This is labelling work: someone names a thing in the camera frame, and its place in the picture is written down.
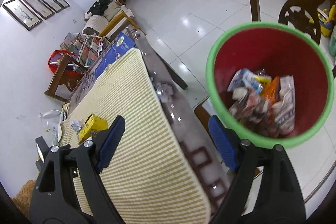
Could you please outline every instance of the pillow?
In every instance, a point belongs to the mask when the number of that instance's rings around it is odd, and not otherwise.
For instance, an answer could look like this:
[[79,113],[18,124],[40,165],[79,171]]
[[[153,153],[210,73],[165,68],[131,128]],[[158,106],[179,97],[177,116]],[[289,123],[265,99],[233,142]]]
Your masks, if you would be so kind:
[[120,7],[118,4],[116,4],[115,2],[111,2],[109,4],[109,7],[104,11],[104,17],[106,17],[106,19],[108,21],[111,21],[112,18],[114,18],[114,16],[120,11]]

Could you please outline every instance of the yellow box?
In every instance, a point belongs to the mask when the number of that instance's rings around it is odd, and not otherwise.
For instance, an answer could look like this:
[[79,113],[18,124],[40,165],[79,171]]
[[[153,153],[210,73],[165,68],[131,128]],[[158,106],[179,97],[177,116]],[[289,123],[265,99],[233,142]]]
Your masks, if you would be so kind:
[[84,142],[87,138],[95,135],[97,132],[106,130],[109,128],[107,121],[91,114],[85,122],[85,125],[78,133],[78,144]]

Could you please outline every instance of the small trash can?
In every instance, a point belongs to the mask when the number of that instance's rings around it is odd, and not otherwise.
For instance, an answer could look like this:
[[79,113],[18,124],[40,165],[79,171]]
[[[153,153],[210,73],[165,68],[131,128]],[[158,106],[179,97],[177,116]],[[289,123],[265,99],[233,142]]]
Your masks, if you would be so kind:
[[[231,116],[232,93],[226,90],[242,68],[265,69],[272,78],[294,76],[295,128],[288,136],[263,137]],[[293,147],[311,138],[325,123],[334,99],[332,70],[320,47],[302,32],[278,23],[251,22],[223,33],[209,53],[206,79],[211,103],[223,124],[241,139],[265,148]]]

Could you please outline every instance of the green bin rim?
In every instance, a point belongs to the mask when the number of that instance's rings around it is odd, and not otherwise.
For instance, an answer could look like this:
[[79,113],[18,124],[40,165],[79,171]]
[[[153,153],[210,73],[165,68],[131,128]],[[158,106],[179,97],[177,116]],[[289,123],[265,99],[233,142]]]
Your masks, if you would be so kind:
[[[255,29],[255,28],[272,28],[277,29],[281,31],[285,31],[288,33],[291,33],[298,38],[304,40],[310,47],[313,48],[313,50],[316,52],[316,54],[320,57],[321,62],[323,63],[323,66],[325,68],[325,73],[327,75],[327,81],[328,81],[328,94],[327,94],[327,102],[325,104],[325,107],[323,109],[323,112],[320,116],[320,118],[316,121],[316,123],[307,131],[301,133],[300,135],[293,137],[293,138],[287,138],[287,139],[274,139],[269,137],[263,137],[261,135],[258,135],[244,126],[242,126],[239,122],[237,122],[229,113],[226,106],[223,104],[215,84],[214,79],[214,65],[216,61],[216,56],[221,48],[221,46],[233,35],[235,35],[238,32],[248,30],[248,29]],[[311,38],[307,37],[303,32],[298,31],[292,27],[289,27],[284,24],[279,23],[272,23],[272,22],[249,22],[244,23],[241,25],[238,25],[236,27],[233,27],[226,32],[224,32],[214,43],[212,46],[207,63],[206,63],[206,69],[205,69],[205,76],[207,81],[207,87],[210,95],[211,104],[213,105],[218,118],[224,122],[225,126],[236,131],[238,136],[241,139],[248,139],[250,140],[255,146],[264,147],[264,148],[273,148],[275,144],[281,144],[285,148],[290,148],[293,146],[297,146],[309,138],[311,138],[313,135],[315,135],[320,128],[323,126],[325,121],[327,120],[333,99],[334,99],[334,77],[332,74],[332,69],[329,64],[329,61],[327,60],[324,53],[321,51],[319,45],[312,40]]]

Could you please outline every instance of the blue box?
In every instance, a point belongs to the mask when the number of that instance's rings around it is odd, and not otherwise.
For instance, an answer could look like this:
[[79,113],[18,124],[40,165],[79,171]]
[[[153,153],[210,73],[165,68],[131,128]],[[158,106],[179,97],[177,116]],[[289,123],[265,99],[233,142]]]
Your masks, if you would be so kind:
[[130,48],[133,48],[135,43],[126,36],[123,32],[120,32],[114,39],[113,44],[102,55],[101,62],[95,69],[95,78],[97,79],[106,69],[109,64],[113,64],[116,60],[122,57]]

